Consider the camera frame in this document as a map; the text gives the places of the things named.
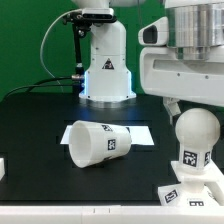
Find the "black tabletop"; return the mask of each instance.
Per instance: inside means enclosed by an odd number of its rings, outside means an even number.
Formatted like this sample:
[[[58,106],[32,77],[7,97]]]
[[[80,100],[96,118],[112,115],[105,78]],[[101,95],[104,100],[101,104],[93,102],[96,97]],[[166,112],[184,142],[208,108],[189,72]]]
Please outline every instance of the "black tabletop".
[[[181,102],[181,110],[209,109],[224,121],[220,108]],[[132,145],[120,158],[80,169],[60,141],[76,120],[148,126],[154,146]],[[213,160],[223,171],[219,141]],[[20,93],[0,103],[0,157],[6,175],[0,182],[0,205],[159,205],[158,186],[176,184],[170,162],[179,143],[162,98],[139,95],[135,104],[99,109],[79,103],[72,94]]]

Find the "green wall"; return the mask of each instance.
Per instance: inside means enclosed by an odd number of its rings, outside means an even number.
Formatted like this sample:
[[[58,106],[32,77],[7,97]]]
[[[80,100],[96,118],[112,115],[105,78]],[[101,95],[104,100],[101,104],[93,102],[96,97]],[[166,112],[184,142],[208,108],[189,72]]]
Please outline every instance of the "green wall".
[[[42,38],[58,16],[74,8],[76,6],[70,0],[0,1],[0,100],[11,89],[49,78],[39,59]],[[139,54],[142,47],[137,39],[141,29],[138,8],[117,8],[115,12],[127,29],[127,67],[134,75],[134,90],[142,93],[139,82]],[[163,14],[163,6],[158,0],[146,0],[141,6],[142,25],[152,23]],[[82,40],[82,46],[84,65],[87,67],[89,38]],[[47,67],[56,77],[73,74],[73,49],[71,25],[57,23],[47,40],[44,54]],[[60,91],[60,88],[47,91]]]

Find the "white sphere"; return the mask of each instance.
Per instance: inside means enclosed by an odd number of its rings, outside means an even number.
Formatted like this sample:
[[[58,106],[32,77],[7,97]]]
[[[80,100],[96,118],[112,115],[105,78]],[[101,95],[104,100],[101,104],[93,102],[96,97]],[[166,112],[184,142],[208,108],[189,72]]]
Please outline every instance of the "white sphere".
[[[212,150],[220,136],[218,119],[205,109],[190,109],[183,113],[176,124],[180,144],[194,151]]]

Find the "paper cup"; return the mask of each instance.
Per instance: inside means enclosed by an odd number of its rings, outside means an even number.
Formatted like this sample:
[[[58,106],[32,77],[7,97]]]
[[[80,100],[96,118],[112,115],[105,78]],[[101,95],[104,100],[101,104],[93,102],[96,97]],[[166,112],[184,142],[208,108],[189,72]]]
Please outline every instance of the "paper cup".
[[[69,135],[69,151],[80,168],[126,155],[131,136],[126,127],[76,121]]]

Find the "white machine housing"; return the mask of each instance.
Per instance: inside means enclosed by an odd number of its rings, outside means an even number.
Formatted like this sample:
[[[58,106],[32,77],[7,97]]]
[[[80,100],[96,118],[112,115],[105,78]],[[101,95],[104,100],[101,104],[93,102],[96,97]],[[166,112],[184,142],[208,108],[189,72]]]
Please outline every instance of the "white machine housing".
[[[224,106],[223,9],[223,0],[166,0],[167,16],[139,32],[145,93]]]
[[[145,0],[72,0],[84,13],[108,11],[110,6],[133,6]],[[134,99],[132,75],[126,67],[126,30],[114,23],[91,26],[91,64],[85,72],[84,91],[79,94],[81,102],[96,107],[118,107]]]

